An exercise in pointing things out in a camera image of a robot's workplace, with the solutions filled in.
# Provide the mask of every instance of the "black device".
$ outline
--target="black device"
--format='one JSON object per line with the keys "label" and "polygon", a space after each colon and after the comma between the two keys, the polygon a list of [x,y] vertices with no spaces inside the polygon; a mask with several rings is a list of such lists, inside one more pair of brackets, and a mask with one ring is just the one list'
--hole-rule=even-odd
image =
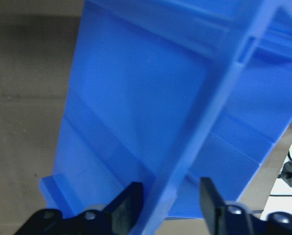
{"label": "black device", "polygon": [[[211,235],[292,235],[291,214],[274,212],[262,221],[244,205],[226,203],[210,178],[201,178],[200,205]],[[142,207],[142,183],[131,183],[102,211],[63,219],[59,210],[41,210],[15,235],[127,235]]]}

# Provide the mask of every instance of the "concrete floor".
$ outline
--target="concrete floor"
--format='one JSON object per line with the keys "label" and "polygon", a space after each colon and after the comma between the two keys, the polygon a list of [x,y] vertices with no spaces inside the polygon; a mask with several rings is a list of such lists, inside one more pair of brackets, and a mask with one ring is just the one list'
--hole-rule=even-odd
{"label": "concrete floor", "polygon": [[[45,202],[79,17],[0,12],[0,235],[13,234]],[[289,130],[241,201],[262,210],[292,142]],[[207,234],[203,220],[165,221],[157,234]]]}

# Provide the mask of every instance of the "blue storage bin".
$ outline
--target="blue storage bin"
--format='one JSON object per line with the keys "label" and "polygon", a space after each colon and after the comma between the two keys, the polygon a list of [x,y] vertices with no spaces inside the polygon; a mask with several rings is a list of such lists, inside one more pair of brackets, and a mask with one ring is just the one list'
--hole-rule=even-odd
{"label": "blue storage bin", "polygon": [[88,0],[40,188],[70,217],[142,182],[153,234],[202,217],[202,176],[237,200],[291,119],[292,1]]}

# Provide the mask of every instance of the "metal screw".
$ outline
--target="metal screw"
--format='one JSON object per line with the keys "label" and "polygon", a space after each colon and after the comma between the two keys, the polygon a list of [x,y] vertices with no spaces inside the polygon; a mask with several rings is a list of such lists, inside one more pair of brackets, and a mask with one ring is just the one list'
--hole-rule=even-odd
{"label": "metal screw", "polygon": [[284,224],[289,223],[289,219],[283,214],[274,214],[273,217],[279,223],[284,223]]}
{"label": "metal screw", "polygon": [[96,214],[94,213],[94,212],[92,212],[92,211],[87,211],[86,213],[85,213],[85,219],[86,220],[92,220],[92,219],[95,219],[96,218]]}
{"label": "metal screw", "polygon": [[241,214],[242,213],[242,210],[239,207],[236,207],[236,206],[228,206],[227,209],[232,214]]}
{"label": "metal screw", "polygon": [[54,217],[54,213],[52,211],[46,211],[44,213],[44,219],[51,219],[52,217]]}

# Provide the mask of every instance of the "bolt head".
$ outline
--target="bolt head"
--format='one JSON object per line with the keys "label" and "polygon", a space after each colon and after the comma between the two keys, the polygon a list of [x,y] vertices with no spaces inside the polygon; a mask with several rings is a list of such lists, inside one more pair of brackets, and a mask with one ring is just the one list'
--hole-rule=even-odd
{"label": "bolt head", "polygon": [[44,213],[44,219],[51,219],[52,217],[54,217],[54,212],[53,211],[46,211]]}
{"label": "bolt head", "polygon": [[278,213],[274,214],[273,218],[279,223],[284,223],[284,224],[288,224],[289,223],[289,219],[283,214],[278,214]]}
{"label": "bolt head", "polygon": [[241,214],[242,213],[242,210],[239,207],[237,207],[237,206],[228,206],[227,209],[232,214]]}
{"label": "bolt head", "polygon": [[85,219],[86,220],[92,220],[92,219],[95,219],[96,218],[96,214],[92,211],[87,211],[85,212]]}

